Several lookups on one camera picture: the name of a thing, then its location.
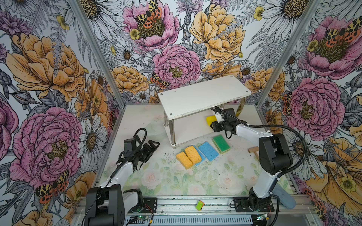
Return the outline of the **blue sponge under orange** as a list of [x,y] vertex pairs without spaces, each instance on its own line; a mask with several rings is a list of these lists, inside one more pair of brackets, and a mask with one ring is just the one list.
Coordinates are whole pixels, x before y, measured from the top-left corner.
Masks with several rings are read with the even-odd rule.
[[205,156],[197,146],[193,146],[193,147],[197,150],[197,152],[198,152],[198,154],[200,155],[200,158],[201,158],[201,161],[195,164],[196,166],[198,166],[205,160]]

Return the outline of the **green sponge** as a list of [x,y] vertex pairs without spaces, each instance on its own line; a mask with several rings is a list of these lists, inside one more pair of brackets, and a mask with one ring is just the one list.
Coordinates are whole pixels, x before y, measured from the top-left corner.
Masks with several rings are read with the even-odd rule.
[[226,142],[226,140],[224,139],[224,137],[222,135],[213,137],[212,141],[213,141],[214,145],[216,146],[219,154],[224,154],[231,149],[230,145]]

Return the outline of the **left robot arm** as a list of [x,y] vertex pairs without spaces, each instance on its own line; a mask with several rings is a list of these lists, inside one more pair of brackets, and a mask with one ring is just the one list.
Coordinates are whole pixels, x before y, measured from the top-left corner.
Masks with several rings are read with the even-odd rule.
[[146,163],[159,146],[159,142],[152,140],[148,143],[138,138],[124,141],[116,169],[103,184],[91,188],[86,195],[82,226],[122,226],[132,208],[143,206],[139,189],[123,191],[123,187],[138,166]]

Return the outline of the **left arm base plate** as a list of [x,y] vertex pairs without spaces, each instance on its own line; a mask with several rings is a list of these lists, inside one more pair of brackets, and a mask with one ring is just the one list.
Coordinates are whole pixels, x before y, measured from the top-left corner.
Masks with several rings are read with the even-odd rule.
[[146,214],[155,214],[157,210],[157,198],[153,197],[146,197],[143,198],[143,205],[133,207],[128,211],[128,214],[139,214],[139,213],[146,213]]

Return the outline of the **white two-tier shelf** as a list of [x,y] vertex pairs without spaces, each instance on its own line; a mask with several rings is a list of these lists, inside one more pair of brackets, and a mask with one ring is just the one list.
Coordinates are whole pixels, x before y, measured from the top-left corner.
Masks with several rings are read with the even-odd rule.
[[159,93],[164,128],[171,146],[212,133],[206,122],[206,118],[213,115],[211,108],[250,95],[251,91],[233,75]]

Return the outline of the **orange sponge right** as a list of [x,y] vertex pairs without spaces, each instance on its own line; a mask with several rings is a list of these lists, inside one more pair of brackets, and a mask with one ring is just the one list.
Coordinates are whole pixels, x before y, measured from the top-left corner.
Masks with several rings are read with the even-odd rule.
[[200,162],[202,162],[202,158],[194,146],[185,148],[185,153],[194,165],[197,165]]

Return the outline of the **orange sponge left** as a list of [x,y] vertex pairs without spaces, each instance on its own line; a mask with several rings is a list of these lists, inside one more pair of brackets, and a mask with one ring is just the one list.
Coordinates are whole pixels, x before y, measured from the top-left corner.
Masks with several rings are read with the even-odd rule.
[[187,157],[184,152],[180,152],[176,155],[176,159],[182,164],[182,166],[187,170],[193,166],[192,161]]

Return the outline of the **small wooden mallet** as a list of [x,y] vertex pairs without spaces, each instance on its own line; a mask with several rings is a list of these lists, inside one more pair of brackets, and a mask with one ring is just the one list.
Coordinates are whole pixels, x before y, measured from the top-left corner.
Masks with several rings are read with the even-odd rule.
[[258,161],[260,160],[259,147],[251,147],[251,148],[248,149],[248,152],[253,153]]

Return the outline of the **yellow sponge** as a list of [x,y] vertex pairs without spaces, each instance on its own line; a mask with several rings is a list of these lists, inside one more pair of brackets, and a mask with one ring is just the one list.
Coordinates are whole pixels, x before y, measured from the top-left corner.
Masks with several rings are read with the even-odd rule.
[[211,127],[212,123],[215,122],[215,121],[217,121],[217,118],[216,118],[215,115],[213,115],[213,116],[208,116],[208,117],[206,118],[206,123],[207,123],[207,125],[208,125],[209,127]]

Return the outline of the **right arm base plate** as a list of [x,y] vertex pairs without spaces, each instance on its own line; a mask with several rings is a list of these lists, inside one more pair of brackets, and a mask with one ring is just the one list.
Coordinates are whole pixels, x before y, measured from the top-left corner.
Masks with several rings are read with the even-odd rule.
[[255,197],[239,196],[233,198],[236,212],[274,212],[271,198],[259,199]]

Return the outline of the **aluminium front rail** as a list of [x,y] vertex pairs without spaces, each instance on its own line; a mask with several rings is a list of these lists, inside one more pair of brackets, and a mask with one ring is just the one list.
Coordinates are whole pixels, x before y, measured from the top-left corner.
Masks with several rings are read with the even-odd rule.
[[[292,195],[294,209],[280,206],[276,226],[321,226],[311,200],[306,195]],[[158,196],[155,214],[126,214],[128,226],[268,226],[275,216],[263,218],[262,212],[236,212],[233,196]],[[198,200],[205,203],[196,210]]]

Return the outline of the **blue grey oval pad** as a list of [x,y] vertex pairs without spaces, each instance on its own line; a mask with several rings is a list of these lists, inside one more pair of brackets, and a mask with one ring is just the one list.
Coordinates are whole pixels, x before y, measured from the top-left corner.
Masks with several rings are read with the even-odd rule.
[[296,207],[295,199],[288,194],[279,184],[276,184],[273,189],[273,194],[278,196],[281,204],[287,209],[294,209]]

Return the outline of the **green orange small block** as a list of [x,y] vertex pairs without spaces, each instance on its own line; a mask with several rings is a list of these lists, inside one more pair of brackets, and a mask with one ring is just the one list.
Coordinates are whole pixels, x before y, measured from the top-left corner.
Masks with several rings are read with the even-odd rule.
[[198,200],[197,204],[196,204],[196,210],[197,211],[202,211],[202,208],[204,207],[205,203],[201,200]]

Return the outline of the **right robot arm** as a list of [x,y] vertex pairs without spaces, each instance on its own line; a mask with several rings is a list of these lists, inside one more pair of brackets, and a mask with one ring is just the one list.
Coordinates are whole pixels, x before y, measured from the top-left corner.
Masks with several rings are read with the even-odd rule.
[[259,150],[259,162],[262,171],[256,184],[250,189],[247,200],[241,200],[239,207],[246,207],[252,211],[271,210],[271,198],[274,196],[274,188],[282,173],[292,164],[292,156],[288,149],[286,139],[282,134],[272,134],[268,131],[258,131],[266,128],[266,125],[251,125],[236,117],[234,109],[222,110],[218,107],[211,109],[215,119],[210,127],[215,132],[225,131],[232,135],[243,137],[257,145]]

